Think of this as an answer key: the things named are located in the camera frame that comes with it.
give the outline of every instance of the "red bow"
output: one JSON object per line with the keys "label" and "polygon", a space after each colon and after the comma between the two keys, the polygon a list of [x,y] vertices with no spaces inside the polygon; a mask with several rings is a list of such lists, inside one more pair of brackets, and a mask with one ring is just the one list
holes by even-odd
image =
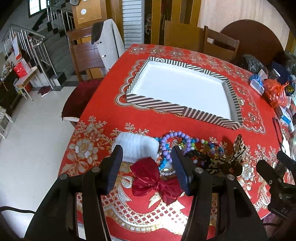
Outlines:
{"label": "red bow", "polygon": [[169,205],[175,202],[183,192],[176,177],[166,181],[159,178],[158,165],[151,157],[138,160],[131,166],[131,170],[135,175],[132,185],[134,196],[144,196],[154,189]]}

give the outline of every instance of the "dark red seat cushion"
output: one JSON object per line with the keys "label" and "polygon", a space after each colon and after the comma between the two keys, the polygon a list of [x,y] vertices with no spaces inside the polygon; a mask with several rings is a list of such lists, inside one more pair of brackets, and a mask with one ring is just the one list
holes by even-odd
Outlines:
{"label": "dark red seat cushion", "polygon": [[79,83],[64,105],[62,118],[75,117],[80,119],[87,103],[102,80],[103,78],[98,78]]}

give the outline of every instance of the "screw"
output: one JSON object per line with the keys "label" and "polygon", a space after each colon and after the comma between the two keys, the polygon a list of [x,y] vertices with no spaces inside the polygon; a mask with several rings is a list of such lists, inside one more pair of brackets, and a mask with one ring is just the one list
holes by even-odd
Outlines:
{"label": "screw", "polygon": [[200,168],[200,167],[197,167],[197,168],[195,168],[194,170],[195,170],[195,172],[197,172],[197,173],[199,173],[199,174],[203,172],[203,169]]}
{"label": "screw", "polygon": [[91,171],[96,173],[96,172],[100,171],[100,168],[99,167],[93,167]]}
{"label": "screw", "polygon": [[232,175],[232,174],[228,174],[227,178],[231,181],[233,181],[235,179],[234,175]]}
{"label": "screw", "polygon": [[67,177],[68,177],[68,175],[67,175],[66,173],[63,173],[63,174],[61,174],[61,175],[59,176],[59,178],[60,178],[61,180],[65,180]]}

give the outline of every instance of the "staircase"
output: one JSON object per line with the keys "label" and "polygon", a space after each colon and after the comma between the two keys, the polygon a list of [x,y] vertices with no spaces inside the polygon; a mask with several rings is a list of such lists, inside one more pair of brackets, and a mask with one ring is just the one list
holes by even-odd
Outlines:
{"label": "staircase", "polygon": [[[55,91],[60,91],[64,86],[78,85],[66,35],[67,31],[75,29],[73,14],[69,10],[69,1],[52,1],[54,5],[48,5],[47,11],[41,15],[31,30],[11,25],[4,39],[7,56],[9,56],[12,36],[17,35],[22,56],[31,63],[32,67],[38,66],[40,73],[44,74]],[[81,74],[84,80],[88,79],[86,72]]]}

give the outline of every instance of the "orange plastic bag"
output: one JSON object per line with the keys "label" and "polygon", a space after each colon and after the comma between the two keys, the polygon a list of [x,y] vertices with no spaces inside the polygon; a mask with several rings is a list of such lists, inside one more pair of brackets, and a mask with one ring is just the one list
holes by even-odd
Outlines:
{"label": "orange plastic bag", "polygon": [[269,99],[269,104],[272,108],[279,106],[285,108],[288,105],[288,99],[285,93],[285,87],[289,84],[287,81],[284,85],[281,85],[276,80],[266,79],[263,81],[264,94]]}

